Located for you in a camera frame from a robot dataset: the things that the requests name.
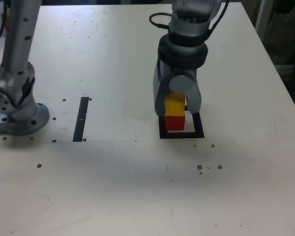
black cable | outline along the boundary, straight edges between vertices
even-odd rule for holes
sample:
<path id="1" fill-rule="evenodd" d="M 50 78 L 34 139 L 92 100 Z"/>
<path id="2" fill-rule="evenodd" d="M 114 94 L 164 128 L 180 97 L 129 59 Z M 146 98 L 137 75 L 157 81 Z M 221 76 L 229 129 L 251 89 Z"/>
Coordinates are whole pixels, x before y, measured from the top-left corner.
<path id="1" fill-rule="evenodd" d="M 214 23 L 214 25 L 210 29 L 210 35 L 212 34 L 212 32 L 215 29 L 215 27 L 217 26 L 217 24 L 220 23 L 221 19 L 223 18 L 229 3 L 230 3 L 230 0 L 226 0 L 224 9 L 223 9 L 221 15 L 218 17 L 217 21 Z"/>
<path id="2" fill-rule="evenodd" d="M 0 27 L 0 38 L 3 33 L 5 20 L 6 20 L 6 3 L 5 3 L 5 0 L 3 0 L 3 18 L 2 18 L 2 23 L 1 23 L 1 27 Z"/>
<path id="3" fill-rule="evenodd" d="M 158 13 L 154 13 L 154 14 L 150 15 L 150 17 L 148 19 L 151 22 L 151 24 L 154 25 L 154 26 L 156 26 L 156 27 L 159 27 L 159 28 L 162 28 L 162 29 L 166 29 L 166 30 L 169 29 L 169 25 L 157 24 L 154 21 L 152 21 L 152 18 L 154 16 L 170 16 L 171 17 L 172 16 L 171 14 L 165 13 L 165 12 L 158 12 Z"/>

yellow block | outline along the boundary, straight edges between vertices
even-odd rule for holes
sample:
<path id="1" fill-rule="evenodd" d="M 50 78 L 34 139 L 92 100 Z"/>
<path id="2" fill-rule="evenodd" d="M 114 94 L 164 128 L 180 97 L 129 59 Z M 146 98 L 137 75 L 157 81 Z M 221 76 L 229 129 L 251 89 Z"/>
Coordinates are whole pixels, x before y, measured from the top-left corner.
<path id="1" fill-rule="evenodd" d="M 166 116 L 183 117 L 185 115 L 186 96 L 177 92 L 171 92 L 165 100 Z"/>

red block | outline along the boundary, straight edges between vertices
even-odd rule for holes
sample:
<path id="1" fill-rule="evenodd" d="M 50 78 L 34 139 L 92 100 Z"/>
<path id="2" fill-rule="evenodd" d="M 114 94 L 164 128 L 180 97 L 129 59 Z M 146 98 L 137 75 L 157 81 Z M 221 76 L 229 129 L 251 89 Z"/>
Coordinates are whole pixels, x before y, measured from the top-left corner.
<path id="1" fill-rule="evenodd" d="M 185 128 L 185 116 L 165 116 L 165 124 L 167 131 L 183 130 Z"/>

white table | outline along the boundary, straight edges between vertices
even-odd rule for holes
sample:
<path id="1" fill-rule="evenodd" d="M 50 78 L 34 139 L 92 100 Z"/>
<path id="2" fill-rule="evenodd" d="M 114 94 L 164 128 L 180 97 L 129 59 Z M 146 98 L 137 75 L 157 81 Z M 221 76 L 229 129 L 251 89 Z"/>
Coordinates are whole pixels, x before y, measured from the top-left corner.
<path id="1" fill-rule="evenodd" d="M 171 6 L 41 7 L 34 97 L 57 119 L 0 136 L 0 236 L 295 236 L 295 106 L 242 5 L 198 70 L 204 139 L 159 139 L 155 12 Z"/>

gray robot arm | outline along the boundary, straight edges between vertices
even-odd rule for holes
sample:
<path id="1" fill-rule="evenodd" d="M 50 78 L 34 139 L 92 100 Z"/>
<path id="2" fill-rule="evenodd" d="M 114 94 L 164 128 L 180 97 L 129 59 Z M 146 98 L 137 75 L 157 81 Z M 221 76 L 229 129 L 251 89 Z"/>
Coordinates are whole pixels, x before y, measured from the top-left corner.
<path id="1" fill-rule="evenodd" d="M 223 17 L 228 2 L 211 29 L 210 22 L 217 15 L 221 0 L 176 0 L 172 4 L 168 33 L 160 39 L 153 78 L 154 108 L 159 117 L 165 115 L 165 99 L 171 91 L 186 95 L 191 114 L 199 112 L 202 99 L 197 69 L 205 63 L 205 41 Z"/>
<path id="2" fill-rule="evenodd" d="M 34 100 L 35 70 L 28 62 L 40 5 L 41 0 L 11 1 L 0 66 L 0 133 L 30 134 L 49 119 L 48 108 Z"/>

